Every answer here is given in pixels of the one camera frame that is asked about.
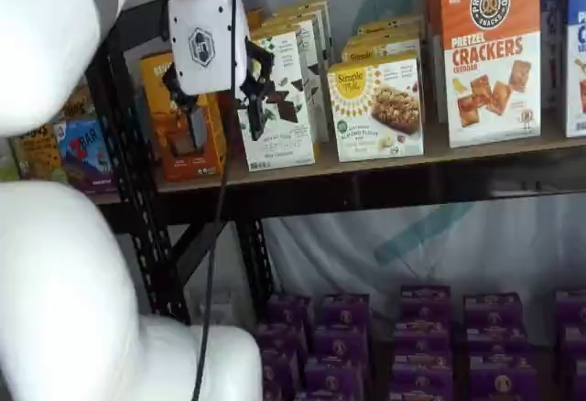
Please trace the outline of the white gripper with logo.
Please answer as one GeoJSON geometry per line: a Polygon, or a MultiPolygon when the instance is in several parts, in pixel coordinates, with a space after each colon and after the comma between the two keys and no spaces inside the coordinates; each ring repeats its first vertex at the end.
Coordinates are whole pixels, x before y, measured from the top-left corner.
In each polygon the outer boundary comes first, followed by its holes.
{"type": "Polygon", "coordinates": [[[187,121],[194,151],[202,153],[208,139],[198,95],[228,90],[232,82],[257,141],[265,130],[263,100],[274,90],[275,55],[249,39],[242,0],[169,0],[168,20],[175,66],[162,81],[187,121]]]}

